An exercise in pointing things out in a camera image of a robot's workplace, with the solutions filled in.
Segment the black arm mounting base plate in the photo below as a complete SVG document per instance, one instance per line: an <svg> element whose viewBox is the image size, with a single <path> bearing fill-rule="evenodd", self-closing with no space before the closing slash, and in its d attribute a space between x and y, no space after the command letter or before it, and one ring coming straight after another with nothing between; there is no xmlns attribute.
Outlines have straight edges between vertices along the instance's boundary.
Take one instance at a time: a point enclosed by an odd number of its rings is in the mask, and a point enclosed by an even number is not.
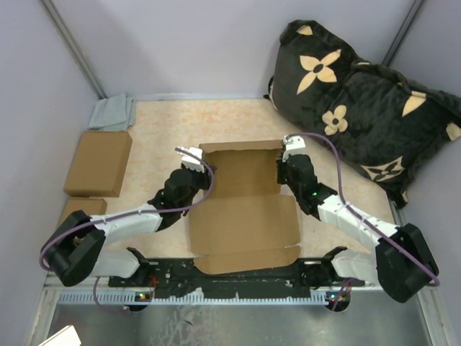
<svg viewBox="0 0 461 346"><path fill-rule="evenodd" d="M131 278L111 277L112 288L154 290L156 298L181 298L202 290L205 298L309 298L312 290L341 285L329 258L300 258L291 265L209 275L193 259L150 259Z"/></svg>

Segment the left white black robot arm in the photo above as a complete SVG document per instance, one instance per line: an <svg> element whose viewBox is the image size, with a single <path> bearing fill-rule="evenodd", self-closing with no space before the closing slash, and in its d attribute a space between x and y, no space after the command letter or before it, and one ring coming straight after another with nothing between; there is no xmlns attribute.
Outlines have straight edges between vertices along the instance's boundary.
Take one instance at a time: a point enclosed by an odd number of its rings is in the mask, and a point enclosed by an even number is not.
<svg viewBox="0 0 461 346"><path fill-rule="evenodd" d="M138 208L106 215L72 212L40 251L42 269L53 272L66 287L87 278L121 280L140 286L149 278L149 261L135 248L110 249L109 244L141 234L163 231L198 204L195 195L211 192L215 170L186 166L174 170L153 199Z"/></svg>

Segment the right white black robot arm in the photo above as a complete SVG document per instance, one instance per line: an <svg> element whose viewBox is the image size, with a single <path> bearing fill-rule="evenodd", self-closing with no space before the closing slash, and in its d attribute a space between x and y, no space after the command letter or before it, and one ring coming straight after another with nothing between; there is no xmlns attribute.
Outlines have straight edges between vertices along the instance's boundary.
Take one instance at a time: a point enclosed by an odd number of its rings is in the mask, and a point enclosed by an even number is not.
<svg viewBox="0 0 461 346"><path fill-rule="evenodd" d="M321 268L325 283L361 280L380 286L399 303L437 283L439 268L417 226L381 221L342 200L337 191L318 181L308 155L281 154L277 181L289 187L304 214L335 226L367 248L366 252L336 248L328 253L328 263Z"/></svg>

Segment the brown cardboard box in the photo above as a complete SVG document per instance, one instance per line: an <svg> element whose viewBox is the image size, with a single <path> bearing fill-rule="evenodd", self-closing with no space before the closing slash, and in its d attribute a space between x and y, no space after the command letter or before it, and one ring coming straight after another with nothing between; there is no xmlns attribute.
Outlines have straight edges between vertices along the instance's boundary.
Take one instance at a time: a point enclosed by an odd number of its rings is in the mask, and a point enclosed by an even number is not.
<svg viewBox="0 0 461 346"><path fill-rule="evenodd" d="M194 265L218 275L291 265L300 256L296 200L277 183L278 140L202 143L215 167L210 195L191 209Z"/></svg>

